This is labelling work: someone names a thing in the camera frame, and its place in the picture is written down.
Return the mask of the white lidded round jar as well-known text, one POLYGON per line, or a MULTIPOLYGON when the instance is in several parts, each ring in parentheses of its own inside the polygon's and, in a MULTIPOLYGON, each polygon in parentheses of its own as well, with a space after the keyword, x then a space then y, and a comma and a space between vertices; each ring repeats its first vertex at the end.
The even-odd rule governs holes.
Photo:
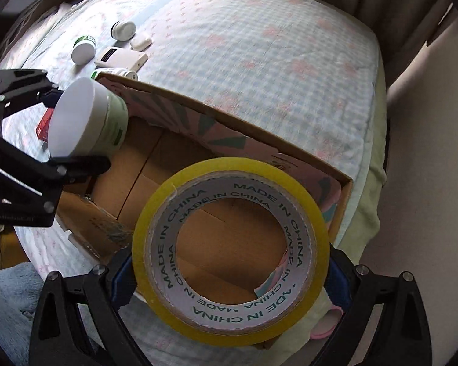
POLYGON ((53 158, 112 156, 127 132, 124 100, 91 78, 78 78, 59 98, 49 123, 53 158))

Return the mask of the green jar white lid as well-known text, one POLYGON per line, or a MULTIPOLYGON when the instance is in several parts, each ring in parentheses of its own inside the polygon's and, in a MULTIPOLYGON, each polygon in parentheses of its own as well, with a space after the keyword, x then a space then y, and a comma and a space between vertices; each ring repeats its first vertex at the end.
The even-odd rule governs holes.
POLYGON ((73 44, 71 59, 75 64, 84 65, 94 58, 95 53, 95 38, 93 36, 80 36, 73 44))

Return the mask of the white pill bottle green label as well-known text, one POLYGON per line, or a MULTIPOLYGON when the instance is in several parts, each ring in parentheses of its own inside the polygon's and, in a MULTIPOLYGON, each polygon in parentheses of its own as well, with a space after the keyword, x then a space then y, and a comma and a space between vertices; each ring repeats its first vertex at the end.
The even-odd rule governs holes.
POLYGON ((100 74, 113 74, 116 76, 129 78, 135 81, 139 79, 136 71, 125 68, 97 68, 92 72, 90 78, 97 79, 100 74))

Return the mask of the yellow packing tape roll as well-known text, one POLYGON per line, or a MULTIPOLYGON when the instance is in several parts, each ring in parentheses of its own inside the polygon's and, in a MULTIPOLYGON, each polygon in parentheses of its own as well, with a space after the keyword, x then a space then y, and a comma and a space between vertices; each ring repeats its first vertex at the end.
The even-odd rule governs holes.
POLYGON ((132 244, 139 293, 167 325, 221 346, 281 335, 314 305, 327 227, 308 190, 246 158, 149 160, 132 244))

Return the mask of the white earbuds case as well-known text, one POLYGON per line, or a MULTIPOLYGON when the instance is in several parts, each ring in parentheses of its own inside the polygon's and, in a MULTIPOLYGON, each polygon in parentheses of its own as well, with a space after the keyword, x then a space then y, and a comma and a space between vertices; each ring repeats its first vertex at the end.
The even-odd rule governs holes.
POLYGON ((135 51, 144 51, 148 49, 152 44, 150 37, 145 36, 134 36, 130 40, 130 48, 135 51))

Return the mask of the small black white jar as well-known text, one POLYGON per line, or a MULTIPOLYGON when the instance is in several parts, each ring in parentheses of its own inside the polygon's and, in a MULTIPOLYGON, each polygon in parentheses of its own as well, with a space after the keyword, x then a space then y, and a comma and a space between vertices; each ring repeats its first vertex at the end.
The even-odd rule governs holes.
POLYGON ((117 21, 110 31, 111 37, 117 41, 129 41, 136 34, 136 24, 131 21, 117 21))

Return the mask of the light blue fuzzy towel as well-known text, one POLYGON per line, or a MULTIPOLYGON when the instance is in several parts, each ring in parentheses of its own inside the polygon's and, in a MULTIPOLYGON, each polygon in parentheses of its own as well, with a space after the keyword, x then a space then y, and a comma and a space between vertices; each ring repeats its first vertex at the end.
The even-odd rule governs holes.
POLYGON ((0 346, 15 365, 29 363, 29 342, 44 281, 30 262, 0 270, 0 346))

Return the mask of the cardboard box pink lining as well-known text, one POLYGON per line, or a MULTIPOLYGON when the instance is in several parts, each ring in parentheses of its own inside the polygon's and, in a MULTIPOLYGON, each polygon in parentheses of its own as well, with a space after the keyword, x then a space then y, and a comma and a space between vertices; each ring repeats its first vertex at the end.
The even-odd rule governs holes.
POLYGON ((167 325, 259 345, 304 317, 328 272, 352 180, 258 127, 129 78, 78 78, 54 109, 52 157, 101 155, 95 203, 58 215, 102 261, 130 227, 135 292, 167 325))

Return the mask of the checkered floral bed quilt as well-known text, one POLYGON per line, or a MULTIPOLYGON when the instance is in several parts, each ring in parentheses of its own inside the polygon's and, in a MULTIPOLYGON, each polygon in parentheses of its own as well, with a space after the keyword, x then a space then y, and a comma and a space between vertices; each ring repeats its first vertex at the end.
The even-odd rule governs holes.
MULTIPOLYGON (((44 69, 67 87, 95 70, 71 60, 77 38, 98 52, 113 44, 111 25, 133 18, 152 37, 138 74, 153 84, 234 115, 330 163, 354 181, 336 246, 357 262, 377 234, 386 181, 385 76, 373 32, 318 0, 85 0, 62 4, 2 59, 0 69, 44 69)), ((92 263, 57 221, 16 227, 41 278, 59 269, 81 274, 92 263)), ((330 311, 325 293, 269 350, 218 349, 176 333, 133 299, 121 316, 156 365, 282 365, 307 344, 330 311)))

